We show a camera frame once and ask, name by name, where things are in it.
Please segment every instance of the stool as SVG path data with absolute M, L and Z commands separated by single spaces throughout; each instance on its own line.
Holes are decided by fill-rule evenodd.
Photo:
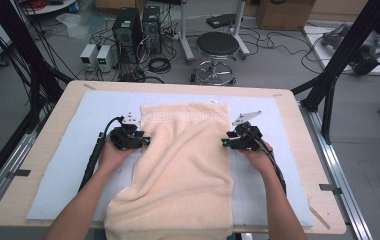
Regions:
M 196 68 L 195 76 L 201 84 L 222 86 L 236 82 L 231 68 L 220 61 L 228 58 L 235 60 L 239 43 L 233 36 L 222 32 L 204 33 L 197 39 L 196 48 L 199 53 L 211 59 Z

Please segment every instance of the wooden table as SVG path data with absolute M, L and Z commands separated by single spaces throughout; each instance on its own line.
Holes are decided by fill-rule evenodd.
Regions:
M 21 169 L 29 169 L 28 177 L 17 176 L 0 202 L 0 226 L 49 226 L 51 221 L 31 221 L 26 219 L 29 208 L 37 194 L 40 180 L 52 159 L 58 144 L 75 114 L 86 91 L 132 91 L 151 93 L 176 93 L 200 95 L 229 95 L 274 98 L 286 130 L 288 140 L 296 161 L 298 172 L 308 197 L 314 218 L 314 227 L 307 233 L 343 234 L 346 225 L 336 200 L 330 191 L 322 191 L 319 184 L 328 184 L 318 154 L 308 129 L 302 118 L 297 102 L 289 90 L 214 87 L 193 85 L 169 85 L 146 83 L 113 83 L 74 81 L 64 94 L 47 120 L 34 146 L 24 160 Z M 236 232 L 264 232 L 266 229 L 245 229 Z

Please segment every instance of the desktop computer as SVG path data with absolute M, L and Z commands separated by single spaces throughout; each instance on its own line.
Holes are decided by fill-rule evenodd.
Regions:
M 138 46 L 143 40 L 137 8 L 121 8 L 112 26 L 120 63 L 138 63 Z
M 143 11 L 141 23 L 146 38 L 146 49 L 150 53 L 162 53 L 160 13 L 159 6 L 147 6 Z

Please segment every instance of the towel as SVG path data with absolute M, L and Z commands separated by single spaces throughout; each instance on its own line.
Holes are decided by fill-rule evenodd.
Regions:
M 152 139 L 137 160 L 132 184 L 106 210 L 108 239 L 225 239 L 232 233 L 226 104 L 142 107 Z

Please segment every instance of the forearm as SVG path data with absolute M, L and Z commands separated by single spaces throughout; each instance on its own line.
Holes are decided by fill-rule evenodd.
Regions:
M 109 175 L 96 171 L 59 214 L 45 239 L 84 239 Z
M 262 173 L 267 195 L 268 229 L 270 239 L 306 239 L 280 181 L 271 167 Z

